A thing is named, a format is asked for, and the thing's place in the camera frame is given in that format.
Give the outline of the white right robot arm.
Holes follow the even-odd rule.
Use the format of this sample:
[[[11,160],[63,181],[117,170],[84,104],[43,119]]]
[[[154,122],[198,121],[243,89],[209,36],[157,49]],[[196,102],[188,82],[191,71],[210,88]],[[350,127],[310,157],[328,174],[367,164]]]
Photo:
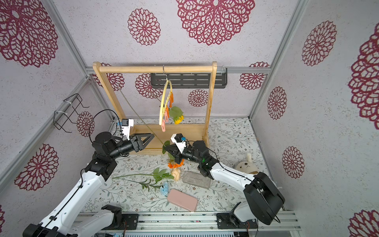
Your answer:
[[[247,174],[228,167],[217,159],[216,153],[202,140],[193,144],[186,141],[175,142],[163,146],[163,149],[175,162],[186,160],[197,163],[197,168],[204,177],[226,183],[241,191],[246,203],[236,205],[230,214],[238,221],[258,219],[265,225],[270,225],[273,221],[280,222],[277,214],[283,207],[285,198],[265,173]]]

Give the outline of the yellow wavy clothes hanger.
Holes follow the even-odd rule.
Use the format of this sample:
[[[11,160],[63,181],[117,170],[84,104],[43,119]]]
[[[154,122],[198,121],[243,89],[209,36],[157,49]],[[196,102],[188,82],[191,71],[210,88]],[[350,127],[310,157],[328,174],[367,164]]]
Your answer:
[[[170,95],[170,92],[173,92],[172,82],[171,80],[168,79],[168,75],[165,72],[164,66],[163,66],[163,74],[166,77],[166,83],[163,88],[160,111],[159,111],[159,125],[160,126],[161,126],[162,121],[165,121],[165,118],[164,118],[165,108],[166,107],[170,108],[172,106],[172,103],[169,100],[169,95]]]

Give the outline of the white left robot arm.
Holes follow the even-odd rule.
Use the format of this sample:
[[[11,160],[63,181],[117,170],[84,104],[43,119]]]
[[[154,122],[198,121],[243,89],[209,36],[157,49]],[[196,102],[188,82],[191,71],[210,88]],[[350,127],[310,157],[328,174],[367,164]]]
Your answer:
[[[154,139],[151,133],[139,133],[122,140],[110,132],[99,133],[92,142],[95,149],[91,162],[81,170],[81,178],[66,197],[37,225],[29,224],[24,237],[91,237],[104,228],[124,224],[121,208],[106,205],[79,225],[74,221],[92,195],[104,185],[115,170],[116,158],[144,150]]]

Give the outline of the yellow sunflower with stem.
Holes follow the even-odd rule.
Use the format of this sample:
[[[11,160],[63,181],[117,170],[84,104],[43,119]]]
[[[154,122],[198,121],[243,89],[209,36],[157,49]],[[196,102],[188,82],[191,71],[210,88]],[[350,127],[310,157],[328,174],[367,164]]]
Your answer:
[[[185,119],[183,111],[177,106],[169,109],[169,116],[174,120],[175,124],[180,124]]]

